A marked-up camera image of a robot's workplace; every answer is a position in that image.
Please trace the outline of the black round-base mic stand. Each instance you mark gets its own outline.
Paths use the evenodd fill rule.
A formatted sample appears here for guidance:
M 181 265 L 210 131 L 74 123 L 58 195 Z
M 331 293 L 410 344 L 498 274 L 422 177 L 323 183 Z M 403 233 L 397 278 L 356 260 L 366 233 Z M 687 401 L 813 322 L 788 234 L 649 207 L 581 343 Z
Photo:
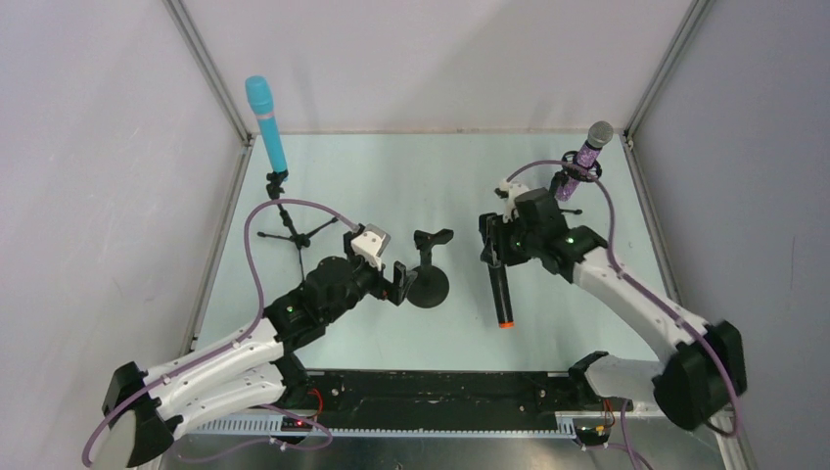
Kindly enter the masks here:
M 448 297 L 450 285 L 445 272 L 433 264 L 433 248 L 446 245 L 454 237 L 452 229 L 444 228 L 435 233 L 415 230 L 413 241 L 420 255 L 420 264 L 413 269 L 417 273 L 406 299 L 418 308 L 434 308 Z

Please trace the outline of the black microphone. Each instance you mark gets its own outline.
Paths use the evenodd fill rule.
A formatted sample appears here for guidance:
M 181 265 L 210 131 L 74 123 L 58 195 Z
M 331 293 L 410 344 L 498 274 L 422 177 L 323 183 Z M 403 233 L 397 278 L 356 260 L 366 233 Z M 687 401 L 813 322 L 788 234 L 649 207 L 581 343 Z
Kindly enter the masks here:
M 500 261 L 488 266 L 488 276 L 492 291 L 497 323 L 502 329 L 514 326 L 514 317 L 506 268 Z

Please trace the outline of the black shock-mount tripod stand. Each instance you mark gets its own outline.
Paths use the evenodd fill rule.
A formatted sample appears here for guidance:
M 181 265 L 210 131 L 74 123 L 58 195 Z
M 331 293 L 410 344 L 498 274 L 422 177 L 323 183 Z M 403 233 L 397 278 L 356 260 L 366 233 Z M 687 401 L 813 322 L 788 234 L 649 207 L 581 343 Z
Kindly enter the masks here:
M 578 151 L 566 152 L 559 160 L 540 160 L 525 164 L 503 179 L 496 194 L 505 200 L 511 198 L 510 190 L 517 186 L 513 181 L 523 172 L 543 165 L 555 165 L 560 169 L 551 179 L 549 191 L 559 202 L 567 202 L 579 184 L 597 184 L 602 176 L 602 166 L 598 162 L 599 150 L 587 147 Z

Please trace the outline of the black tripod mic stand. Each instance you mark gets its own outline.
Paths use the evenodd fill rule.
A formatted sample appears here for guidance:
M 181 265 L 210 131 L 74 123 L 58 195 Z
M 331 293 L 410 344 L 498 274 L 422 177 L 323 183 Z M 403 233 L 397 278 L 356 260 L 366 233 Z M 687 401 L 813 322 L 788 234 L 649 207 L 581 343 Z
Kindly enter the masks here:
M 266 185 L 265 190 L 268 197 L 272 201 L 278 200 L 281 196 L 285 194 L 285 189 L 283 188 L 284 182 L 288 179 L 289 172 L 287 170 L 284 171 L 271 171 L 266 174 Z M 257 231 L 256 236 L 263 239 L 274 239 L 274 240 L 281 240 L 292 244 L 295 247 L 295 250 L 298 255 L 298 263 L 300 269 L 300 280 L 305 280 L 305 266 L 303 260 L 303 251 L 308 249 L 311 246 L 311 239 L 321 232 L 323 229 L 337 223 L 339 220 L 336 217 L 331 217 L 329 220 L 326 220 L 322 224 L 318 225 L 317 227 L 306 231 L 306 232 L 299 232 L 295 226 L 295 222 L 290 215 L 289 211 L 286 209 L 284 205 L 278 205 L 278 213 L 280 219 L 282 221 L 282 225 L 288 230 L 287 235 L 280 235 L 276 233 L 269 233 L 264 231 Z

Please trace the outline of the purple glitter microphone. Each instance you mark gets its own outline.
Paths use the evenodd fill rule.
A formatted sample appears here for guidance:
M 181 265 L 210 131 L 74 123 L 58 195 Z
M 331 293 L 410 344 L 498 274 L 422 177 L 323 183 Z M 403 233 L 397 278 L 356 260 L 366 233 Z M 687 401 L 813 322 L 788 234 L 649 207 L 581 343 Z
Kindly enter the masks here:
M 597 121 L 589 127 L 582 146 L 563 155 L 565 165 L 555 173 L 551 182 L 551 191 L 557 200 L 568 201 L 579 184 L 591 182 L 589 176 L 599 177 L 602 174 L 598 158 L 613 137 L 614 128 L 604 120 Z

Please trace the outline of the blue toy microphone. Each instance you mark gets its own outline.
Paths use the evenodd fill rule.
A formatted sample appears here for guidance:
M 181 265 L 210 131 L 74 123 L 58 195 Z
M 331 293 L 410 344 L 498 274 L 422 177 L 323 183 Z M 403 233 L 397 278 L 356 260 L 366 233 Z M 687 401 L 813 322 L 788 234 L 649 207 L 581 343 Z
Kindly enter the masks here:
M 274 100 L 267 82 L 262 75 L 252 75 L 245 80 L 246 96 L 254 114 L 263 140 L 272 171 L 288 171 L 285 151 L 275 116 Z

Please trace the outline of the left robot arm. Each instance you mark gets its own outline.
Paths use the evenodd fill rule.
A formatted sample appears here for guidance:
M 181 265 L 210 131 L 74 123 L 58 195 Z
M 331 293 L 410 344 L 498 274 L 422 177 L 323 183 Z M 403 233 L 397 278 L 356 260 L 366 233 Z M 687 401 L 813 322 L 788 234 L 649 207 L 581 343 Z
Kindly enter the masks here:
M 302 381 L 296 350 L 322 337 L 368 296 L 400 305 L 417 277 L 400 262 L 387 279 L 362 256 L 324 258 L 237 332 L 149 368 L 124 363 L 113 373 L 102 405 L 110 430 L 128 422 L 131 439 L 118 463 L 141 466 L 202 424 L 276 403 Z

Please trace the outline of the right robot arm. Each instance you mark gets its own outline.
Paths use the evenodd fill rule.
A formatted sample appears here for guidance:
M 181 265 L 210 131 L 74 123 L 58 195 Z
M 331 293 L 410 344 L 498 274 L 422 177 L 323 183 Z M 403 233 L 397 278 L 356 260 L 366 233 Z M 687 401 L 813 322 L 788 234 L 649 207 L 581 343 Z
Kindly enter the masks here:
M 743 342 L 734 325 L 711 324 L 651 292 L 616 260 L 608 240 L 587 226 L 570 227 L 548 190 L 503 182 L 494 192 L 505 208 L 482 214 L 479 231 L 500 327 L 514 323 L 507 267 L 538 260 L 609 308 L 656 356 L 584 357 L 569 373 L 589 394 L 653 403 L 671 423 L 692 431 L 747 391 Z

